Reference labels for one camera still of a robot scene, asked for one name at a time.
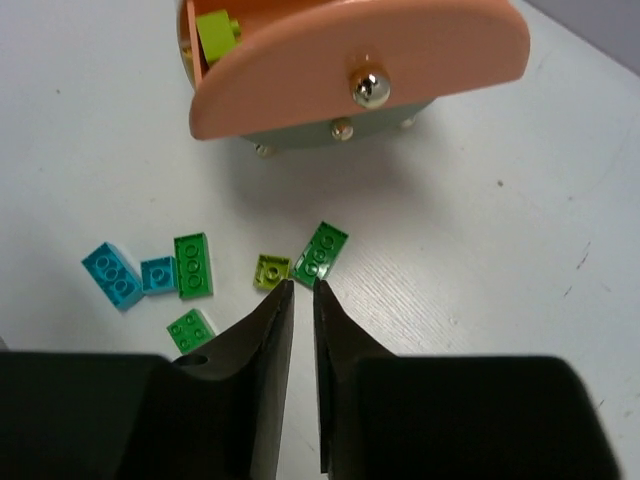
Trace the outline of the dark green long lego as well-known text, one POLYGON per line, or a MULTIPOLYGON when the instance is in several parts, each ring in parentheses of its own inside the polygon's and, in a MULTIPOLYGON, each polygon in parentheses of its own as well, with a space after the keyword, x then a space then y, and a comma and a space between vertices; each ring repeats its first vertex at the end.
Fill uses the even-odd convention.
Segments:
POLYGON ((330 273, 348 239, 347 233, 321 222, 296 261, 292 277, 312 288, 330 273))

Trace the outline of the blue square lego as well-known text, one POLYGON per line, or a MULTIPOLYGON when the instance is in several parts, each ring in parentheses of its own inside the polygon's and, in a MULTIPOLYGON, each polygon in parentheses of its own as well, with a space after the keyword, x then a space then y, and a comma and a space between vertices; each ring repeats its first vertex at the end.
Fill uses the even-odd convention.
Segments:
POLYGON ((176 261, 173 256, 148 259, 141 262, 142 292, 160 295, 177 290, 176 261))

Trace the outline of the lime square lego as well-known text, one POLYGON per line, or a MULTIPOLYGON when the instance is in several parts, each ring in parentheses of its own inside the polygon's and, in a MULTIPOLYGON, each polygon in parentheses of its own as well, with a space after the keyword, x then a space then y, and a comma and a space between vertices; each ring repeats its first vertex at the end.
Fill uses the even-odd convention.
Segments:
POLYGON ((261 290, 272 290, 282 280, 289 278, 291 259, 260 254, 254 274, 253 286, 261 290))

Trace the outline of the green square lego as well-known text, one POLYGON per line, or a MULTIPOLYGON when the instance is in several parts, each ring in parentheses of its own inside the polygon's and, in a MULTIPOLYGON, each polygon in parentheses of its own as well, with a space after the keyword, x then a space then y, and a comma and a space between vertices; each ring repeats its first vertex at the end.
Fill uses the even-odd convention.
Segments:
POLYGON ((216 337, 199 309, 189 310, 170 323, 166 330, 181 354, 187 354, 216 337))

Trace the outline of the lime small lego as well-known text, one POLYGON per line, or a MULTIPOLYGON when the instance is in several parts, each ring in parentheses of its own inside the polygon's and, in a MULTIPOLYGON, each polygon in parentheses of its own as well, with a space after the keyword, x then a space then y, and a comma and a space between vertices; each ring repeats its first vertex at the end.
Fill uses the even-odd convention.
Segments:
POLYGON ((196 28, 208 65, 220 60, 236 47, 241 36, 239 21, 226 10, 218 10, 196 17, 196 28))

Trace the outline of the orange top drawer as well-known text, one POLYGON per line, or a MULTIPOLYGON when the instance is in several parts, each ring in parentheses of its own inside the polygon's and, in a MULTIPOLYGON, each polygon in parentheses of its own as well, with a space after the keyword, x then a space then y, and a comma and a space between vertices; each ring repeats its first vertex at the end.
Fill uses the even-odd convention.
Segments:
POLYGON ((508 1, 185 1, 198 140, 239 137, 519 79, 530 33, 508 1), (196 17, 226 10, 239 43, 208 65, 196 17))

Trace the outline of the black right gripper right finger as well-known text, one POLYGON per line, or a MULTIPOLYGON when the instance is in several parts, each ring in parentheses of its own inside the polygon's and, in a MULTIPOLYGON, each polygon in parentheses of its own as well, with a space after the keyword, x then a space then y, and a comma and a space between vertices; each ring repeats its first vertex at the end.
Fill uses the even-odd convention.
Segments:
POLYGON ((617 479, 589 394, 545 355, 400 356, 313 288, 320 468, 331 479, 617 479))

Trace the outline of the blue long lego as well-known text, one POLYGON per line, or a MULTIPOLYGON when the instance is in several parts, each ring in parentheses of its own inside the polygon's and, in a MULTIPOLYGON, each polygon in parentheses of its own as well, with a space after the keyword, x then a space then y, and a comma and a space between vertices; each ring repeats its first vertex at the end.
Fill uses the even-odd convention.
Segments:
POLYGON ((144 296, 139 275, 113 244, 101 244, 82 265, 117 310, 129 310, 144 296))

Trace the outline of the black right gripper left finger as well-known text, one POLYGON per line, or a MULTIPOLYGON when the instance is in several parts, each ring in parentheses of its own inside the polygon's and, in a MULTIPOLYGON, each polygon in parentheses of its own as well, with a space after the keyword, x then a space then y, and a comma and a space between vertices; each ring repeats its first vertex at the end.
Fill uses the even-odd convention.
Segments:
POLYGON ((175 360, 5 351, 5 479, 272 479, 291 358, 294 286, 281 282, 175 360))

